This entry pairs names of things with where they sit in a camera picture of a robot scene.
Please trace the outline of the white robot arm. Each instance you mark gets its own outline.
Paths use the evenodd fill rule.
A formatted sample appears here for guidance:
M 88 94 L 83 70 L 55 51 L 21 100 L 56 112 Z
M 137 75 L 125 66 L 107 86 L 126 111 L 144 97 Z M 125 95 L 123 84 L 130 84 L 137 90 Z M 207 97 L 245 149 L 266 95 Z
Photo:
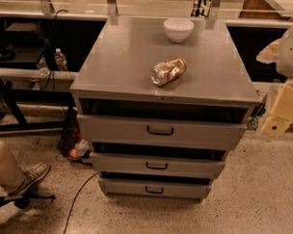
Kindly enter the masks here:
M 277 72 L 286 77 L 284 84 L 270 89 L 266 111 L 259 123 L 261 134 L 278 138 L 293 123 L 293 24 L 280 39 L 260 51 L 256 59 L 266 65 L 275 63 Z

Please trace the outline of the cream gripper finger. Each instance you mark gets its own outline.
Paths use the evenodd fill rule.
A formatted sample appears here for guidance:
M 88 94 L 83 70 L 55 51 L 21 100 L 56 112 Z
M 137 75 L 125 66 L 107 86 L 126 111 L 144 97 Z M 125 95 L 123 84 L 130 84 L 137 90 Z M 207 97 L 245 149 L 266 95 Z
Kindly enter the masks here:
M 261 118 L 260 132 L 268 137 L 278 138 L 289 127 L 291 123 L 280 117 L 267 117 Z
M 271 64 L 274 63 L 278 58 L 278 51 L 280 48 L 280 39 L 276 39 L 271 42 L 267 47 L 262 49 L 256 59 L 262 64 Z

